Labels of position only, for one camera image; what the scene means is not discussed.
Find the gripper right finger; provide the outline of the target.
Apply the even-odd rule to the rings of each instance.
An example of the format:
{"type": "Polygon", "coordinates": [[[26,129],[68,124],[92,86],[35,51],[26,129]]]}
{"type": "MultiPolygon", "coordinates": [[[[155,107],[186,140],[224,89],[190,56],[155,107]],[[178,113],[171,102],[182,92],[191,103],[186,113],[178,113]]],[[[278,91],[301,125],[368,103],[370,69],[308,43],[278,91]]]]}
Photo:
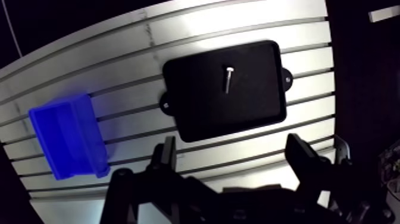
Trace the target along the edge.
{"type": "Polygon", "coordinates": [[[320,156],[297,134],[287,136],[285,157],[299,179],[297,210],[307,223],[393,223],[395,214],[362,171],[344,158],[320,156]]]}

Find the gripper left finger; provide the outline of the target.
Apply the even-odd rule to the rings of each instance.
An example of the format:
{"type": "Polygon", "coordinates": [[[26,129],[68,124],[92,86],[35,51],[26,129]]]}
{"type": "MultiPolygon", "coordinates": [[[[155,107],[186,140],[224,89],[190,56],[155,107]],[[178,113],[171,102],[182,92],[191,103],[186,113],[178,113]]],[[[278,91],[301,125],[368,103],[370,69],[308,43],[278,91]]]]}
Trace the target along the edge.
{"type": "Polygon", "coordinates": [[[220,196],[201,181],[176,172],[176,139],[157,144],[142,172],[129,168],[113,172],[101,223],[138,223],[139,206],[151,204],[170,223],[219,223],[220,196]]]}

